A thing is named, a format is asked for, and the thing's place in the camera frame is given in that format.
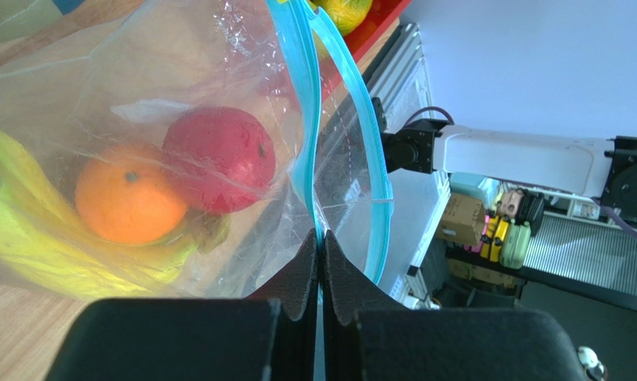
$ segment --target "wooden table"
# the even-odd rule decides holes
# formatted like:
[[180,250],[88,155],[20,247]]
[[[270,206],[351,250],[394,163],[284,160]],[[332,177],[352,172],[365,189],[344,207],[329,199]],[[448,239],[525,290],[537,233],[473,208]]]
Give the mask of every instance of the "wooden table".
[[[399,22],[358,62],[372,63]],[[0,285],[0,380],[43,379],[60,343],[86,302]]]

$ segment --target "white wall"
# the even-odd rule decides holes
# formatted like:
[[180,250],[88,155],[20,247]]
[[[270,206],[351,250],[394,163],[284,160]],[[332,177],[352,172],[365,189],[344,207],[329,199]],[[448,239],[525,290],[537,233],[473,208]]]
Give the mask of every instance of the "white wall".
[[458,124],[637,136],[637,0],[413,0],[405,16]]

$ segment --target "apple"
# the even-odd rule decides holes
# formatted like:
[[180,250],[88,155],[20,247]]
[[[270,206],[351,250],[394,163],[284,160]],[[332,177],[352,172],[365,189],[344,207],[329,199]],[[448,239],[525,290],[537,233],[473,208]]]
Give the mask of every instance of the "apple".
[[232,107],[186,111],[163,141],[168,175],[195,209],[229,214],[259,201],[276,169],[274,144],[254,116]]

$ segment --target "corrugated metal panel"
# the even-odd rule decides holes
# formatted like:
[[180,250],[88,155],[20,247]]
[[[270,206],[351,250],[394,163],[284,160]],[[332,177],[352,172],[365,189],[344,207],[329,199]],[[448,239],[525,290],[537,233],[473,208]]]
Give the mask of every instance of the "corrugated metal panel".
[[637,240],[621,230],[546,216],[524,266],[637,296]]

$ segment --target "gray floor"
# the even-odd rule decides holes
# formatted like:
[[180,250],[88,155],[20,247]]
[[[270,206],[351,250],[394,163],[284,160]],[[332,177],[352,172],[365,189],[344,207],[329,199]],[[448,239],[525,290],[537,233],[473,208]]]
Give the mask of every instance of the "gray floor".
[[536,283],[525,286],[521,302],[552,314],[575,345],[592,348],[611,381],[637,381],[637,313]]

